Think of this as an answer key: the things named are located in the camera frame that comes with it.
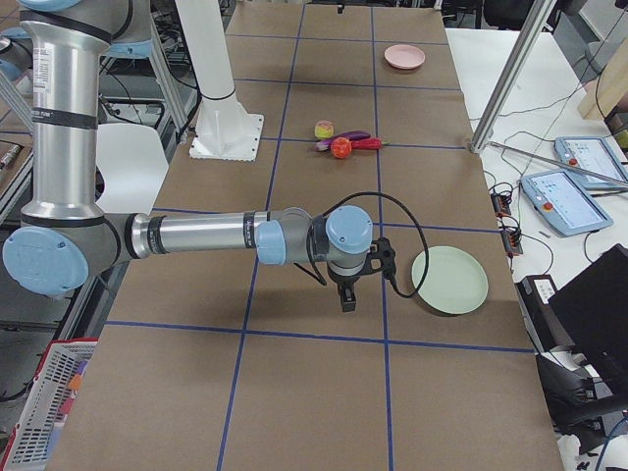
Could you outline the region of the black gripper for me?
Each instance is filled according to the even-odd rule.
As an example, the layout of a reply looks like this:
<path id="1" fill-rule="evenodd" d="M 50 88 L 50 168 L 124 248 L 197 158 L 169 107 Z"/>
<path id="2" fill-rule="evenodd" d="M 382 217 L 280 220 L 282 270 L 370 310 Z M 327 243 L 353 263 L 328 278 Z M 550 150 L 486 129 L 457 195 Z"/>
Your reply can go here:
<path id="1" fill-rule="evenodd" d="M 328 261 L 330 278 L 338 285 L 340 307 L 343 313 L 356 308 L 354 284 L 362 277 L 381 274 L 392 286 L 395 285 L 395 251 L 386 237 L 374 239 L 368 250 L 357 259 L 357 266 L 344 268 L 336 262 Z"/>

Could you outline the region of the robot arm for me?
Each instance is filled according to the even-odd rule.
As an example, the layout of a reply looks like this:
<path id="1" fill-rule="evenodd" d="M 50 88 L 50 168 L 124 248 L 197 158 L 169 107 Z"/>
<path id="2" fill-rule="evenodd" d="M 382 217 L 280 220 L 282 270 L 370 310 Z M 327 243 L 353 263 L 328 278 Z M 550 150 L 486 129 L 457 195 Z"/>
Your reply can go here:
<path id="1" fill-rule="evenodd" d="M 32 198 L 2 247 L 8 274 L 32 292 L 58 296 L 113 266 L 153 254 L 253 249 L 268 265 L 325 263 L 340 305 L 352 311 L 363 276 L 395 277 L 393 249 L 374 238 L 361 208 L 344 200 L 321 216 L 299 208 L 200 217 L 155 216 L 167 171 L 159 137 L 98 120 L 100 60 L 148 55 L 145 1 L 25 1 L 33 45 Z"/>

